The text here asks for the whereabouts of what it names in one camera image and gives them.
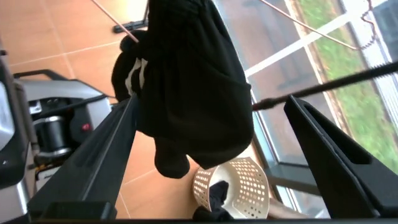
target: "beige plastic basket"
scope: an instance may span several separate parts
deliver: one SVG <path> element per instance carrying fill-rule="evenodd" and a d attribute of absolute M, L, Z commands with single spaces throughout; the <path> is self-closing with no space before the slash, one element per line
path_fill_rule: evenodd
<path fill-rule="evenodd" d="M 236 158 L 217 167 L 200 168 L 193 180 L 193 194 L 199 205 L 211 211 L 209 190 L 219 181 L 229 183 L 223 208 L 234 218 L 267 218 L 267 177 L 250 157 Z"/>

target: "black garment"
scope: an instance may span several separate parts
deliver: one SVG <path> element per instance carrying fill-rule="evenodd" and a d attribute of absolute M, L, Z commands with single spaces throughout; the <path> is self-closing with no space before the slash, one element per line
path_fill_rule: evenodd
<path fill-rule="evenodd" d="M 128 97 L 123 85 L 136 58 L 147 61 L 143 87 L 140 70 L 131 78 L 138 129 L 168 139 L 162 148 L 180 154 L 160 163 L 189 155 L 208 169 L 235 158 L 253 137 L 250 85 L 216 7 L 211 0 L 150 0 L 149 12 L 148 31 L 116 62 L 116 97 Z M 161 173 L 174 178 L 188 172 L 185 165 L 165 167 Z"/>
<path fill-rule="evenodd" d="M 228 193 L 229 184 L 225 181 L 218 182 L 217 184 L 210 187 L 210 207 L 209 212 L 205 207 L 199 207 L 193 214 L 193 220 L 205 222 L 205 221 L 229 221 L 234 218 L 221 206 L 224 205 Z"/>

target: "green grass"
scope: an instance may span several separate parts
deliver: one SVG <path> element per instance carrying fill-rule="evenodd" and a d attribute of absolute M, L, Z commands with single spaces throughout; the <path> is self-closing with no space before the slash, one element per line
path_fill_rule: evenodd
<path fill-rule="evenodd" d="M 338 16 L 331 0 L 298 0 L 298 3 L 305 22 L 314 28 Z M 342 30 L 335 30 L 330 35 L 346 43 L 352 42 Z M 314 44 L 329 80 L 365 69 L 357 51 L 324 37 Z M 395 132 L 384 115 L 382 100 L 371 82 L 340 88 L 335 91 L 335 96 L 355 140 L 398 174 L 397 146 L 393 137 Z"/>

